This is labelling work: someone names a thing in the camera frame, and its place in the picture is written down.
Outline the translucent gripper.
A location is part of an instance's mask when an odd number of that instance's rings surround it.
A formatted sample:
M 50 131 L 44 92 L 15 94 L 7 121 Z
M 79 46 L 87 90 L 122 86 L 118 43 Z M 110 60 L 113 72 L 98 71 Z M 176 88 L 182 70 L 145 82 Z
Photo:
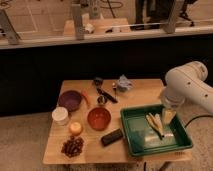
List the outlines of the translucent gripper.
M 166 107 L 162 110 L 163 123 L 169 124 L 176 115 L 176 111 L 173 109 L 179 108 L 185 102 L 185 97 L 174 89 L 166 87 L 162 90 L 160 99 L 162 104 Z

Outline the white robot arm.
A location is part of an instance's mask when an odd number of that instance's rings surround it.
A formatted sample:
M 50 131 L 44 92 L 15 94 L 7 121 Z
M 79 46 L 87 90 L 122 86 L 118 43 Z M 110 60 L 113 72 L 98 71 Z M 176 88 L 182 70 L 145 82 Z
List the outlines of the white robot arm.
M 207 76 L 207 67 L 199 61 L 170 69 L 165 74 L 166 86 L 160 93 L 163 106 L 177 110 L 189 99 L 213 114 L 213 87 L 205 83 Z

